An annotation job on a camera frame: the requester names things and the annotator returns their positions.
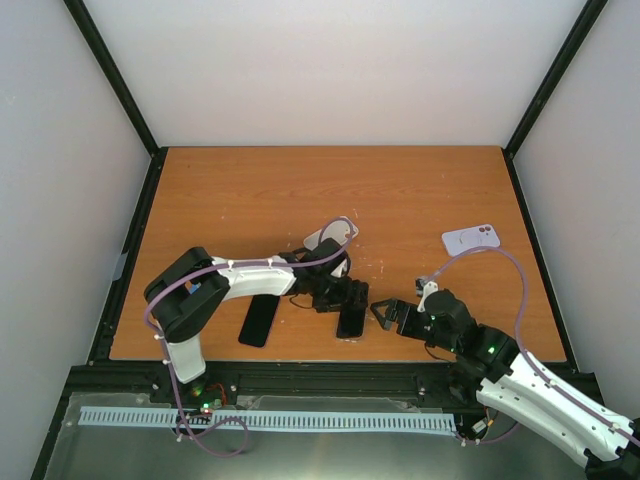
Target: white cable tray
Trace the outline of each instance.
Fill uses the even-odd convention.
[[[446,413],[358,413],[358,412],[293,412],[258,410],[217,410],[211,420],[192,418],[192,428],[206,428],[211,423],[237,417],[252,431],[262,432],[394,432],[453,435],[452,414]],[[78,425],[107,427],[175,427],[175,408],[82,407]],[[235,423],[218,427],[221,430],[241,430]]]

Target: black metal frame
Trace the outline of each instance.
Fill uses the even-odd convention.
[[[72,367],[69,373],[32,479],[43,478],[46,473],[68,399],[72,393],[146,392],[154,401],[173,402],[167,370],[161,362],[113,361],[108,358],[168,149],[166,147],[159,148],[156,144],[84,2],[82,0],[64,1],[147,148],[151,156],[151,163],[123,247],[123,254],[126,254],[127,257],[122,275],[111,285],[87,365]],[[602,397],[595,376],[577,371],[573,349],[553,292],[513,160],[606,3],[607,0],[588,0],[585,3],[511,140],[503,150],[506,167],[567,356],[567,362],[551,363],[548,366],[561,378],[598,402],[602,402]],[[231,401],[237,394],[373,396],[408,401],[421,407],[442,408],[443,411],[454,413],[457,416],[475,415],[479,406],[463,406],[449,394],[446,388],[448,368],[448,365],[442,363],[207,362],[207,371],[216,376],[216,381],[228,387],[226,390],[230,394]]]

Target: smartphone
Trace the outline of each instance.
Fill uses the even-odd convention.
[[[255,295],[247,310],[238,341],[251,347],[264,347],[279,303],[280,297],[276,295]]]
[[[364,319],[367,307],[342,307],[338,318],[337,338],[358,338],[362,336],[364,330]]]

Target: white wall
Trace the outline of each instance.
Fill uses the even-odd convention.
[[[163,145],[501,144],[584,0],[87,0]]]
[[[516,156],[579,364],[640,416],[640,2],[609,2]]]
[[[0,15],[0,478],[86,361],[148,156],[62,1]]]

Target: wooden table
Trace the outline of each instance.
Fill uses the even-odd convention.
[[[415,277],[449,258],[440,235],[491,223],[529,277],[526,344],[543,361],[565,359],[498,147],[171,148],[111,358],[161,358],[142,323],[142,292],[188,248],[203,246],[231,259],[267,257],[302,246],[338,215],[360,229],[349,248],[350,275],[369,282],[370,302],[398,297],[417,303]],[[439,283],[478,322],[513,334],[522,287],[507,259],[473,255]],[[235,299],[216,311],[201,333],[207,360],[430,361],[421,342],[383,331],[371,313],[359,340],[342,341],[335,337],[337,313],[318,314],[286,300],[267,345],[242,345],[237,338],[249,302]]]

